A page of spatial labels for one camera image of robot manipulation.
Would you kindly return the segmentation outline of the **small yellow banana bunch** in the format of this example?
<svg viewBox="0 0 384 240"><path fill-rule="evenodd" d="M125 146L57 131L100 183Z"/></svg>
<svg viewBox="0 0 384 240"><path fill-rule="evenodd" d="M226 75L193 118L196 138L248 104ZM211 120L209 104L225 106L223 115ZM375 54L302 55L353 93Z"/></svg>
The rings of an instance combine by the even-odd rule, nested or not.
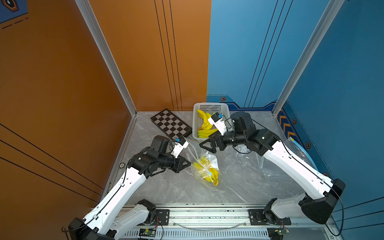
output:
<svg viewBox="0 0 384 240"><path fill-rule="evenodd" d="M194 174L196 178L207 182L208 185L217 187L220 183L219 165L216 156L202 155L193 163Z"/></svg>

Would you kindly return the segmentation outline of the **clear zip bag white seal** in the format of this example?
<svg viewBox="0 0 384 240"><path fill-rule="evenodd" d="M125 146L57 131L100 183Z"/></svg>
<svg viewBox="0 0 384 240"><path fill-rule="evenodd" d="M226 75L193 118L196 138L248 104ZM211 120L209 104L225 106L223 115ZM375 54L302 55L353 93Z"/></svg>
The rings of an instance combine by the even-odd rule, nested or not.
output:
<svg viewBox="0 0 384 240"><path fill-rule="evenodd" d="M220 170L216 155L197 147L197 143L187 140L187 159L191 162L194 177L211 188L220 183Z"/></svg>

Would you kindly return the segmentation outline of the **clear zip bag blue seal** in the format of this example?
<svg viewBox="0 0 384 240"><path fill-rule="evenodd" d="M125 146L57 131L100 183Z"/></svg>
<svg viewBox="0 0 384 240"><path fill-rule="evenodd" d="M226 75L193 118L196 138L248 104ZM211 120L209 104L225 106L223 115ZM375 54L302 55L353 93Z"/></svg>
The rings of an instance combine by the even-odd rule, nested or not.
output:
<svg viewBox="0 0 384 240"><path fill-rule="evenodd" d="M304 161L307 165L315 169L316 172L319 171L318 167L316 166L309 153L292 137L289 137L287 140L285 140L283 144L286 147L288 154L289 156L291 156L291 158L295 158L296 160L300 159Z"/></svg>

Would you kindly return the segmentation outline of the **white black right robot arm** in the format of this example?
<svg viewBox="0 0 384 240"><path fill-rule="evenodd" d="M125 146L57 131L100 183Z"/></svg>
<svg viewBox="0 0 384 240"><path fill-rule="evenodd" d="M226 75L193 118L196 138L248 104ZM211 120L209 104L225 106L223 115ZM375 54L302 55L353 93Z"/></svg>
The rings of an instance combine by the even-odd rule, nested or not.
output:
<svg viewBox="0 0 384 240"><path fill-rule="evenodd" d="M320 173L290 150L277 134L256 125L246 112L235 112L228 120L223 114L208 115L203 126L212 126L214 130L200 147L214 154L227 147L245 146L250 153L273 163L301 187L303 192L299 195L272 198L261 214L264 224L276 225L290 217L306 217L325 225L336 205L342 202L345 183Z"/></svg>

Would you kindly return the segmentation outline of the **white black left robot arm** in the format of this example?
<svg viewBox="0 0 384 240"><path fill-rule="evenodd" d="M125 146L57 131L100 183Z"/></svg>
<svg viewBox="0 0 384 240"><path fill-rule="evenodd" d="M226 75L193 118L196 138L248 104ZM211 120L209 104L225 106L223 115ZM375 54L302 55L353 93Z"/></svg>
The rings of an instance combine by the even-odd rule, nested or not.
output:
<svg viewBox="0 0 384 240"><path fill-rule="evenodd" d="M139 201L132 210L119 216L119 212L133 193L150 177L171 170L179 173L191 162L181 156L188 147L181 137L170 140L155 136L151 145L135 154L127 163L125 172L109 193L83 218L74 218L68 228L62 228L69 240L119 240L133 227L153 223L156 205L148 200Z"/></svg>

